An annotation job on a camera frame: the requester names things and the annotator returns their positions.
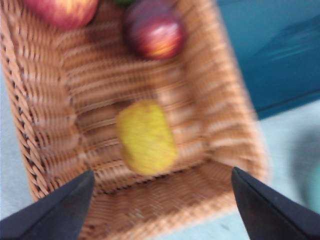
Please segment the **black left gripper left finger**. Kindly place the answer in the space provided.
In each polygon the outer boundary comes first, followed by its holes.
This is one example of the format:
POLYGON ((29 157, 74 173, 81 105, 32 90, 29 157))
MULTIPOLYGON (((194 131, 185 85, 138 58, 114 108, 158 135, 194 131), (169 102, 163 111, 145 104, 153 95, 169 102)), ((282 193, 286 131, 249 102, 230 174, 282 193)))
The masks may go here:
POLYGON ((95 185, 87 170, 0 221, 2 240, 76 240, 86 220, 95 185))

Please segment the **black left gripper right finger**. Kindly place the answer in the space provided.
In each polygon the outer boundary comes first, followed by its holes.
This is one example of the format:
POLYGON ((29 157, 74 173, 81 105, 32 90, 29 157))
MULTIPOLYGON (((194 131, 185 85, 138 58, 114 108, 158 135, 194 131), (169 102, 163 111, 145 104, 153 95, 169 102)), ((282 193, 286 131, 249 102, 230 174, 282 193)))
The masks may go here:
POLYGON ((318 240, 320 215, 238 167, 231 173, 236 205, 251 240, 318 240))

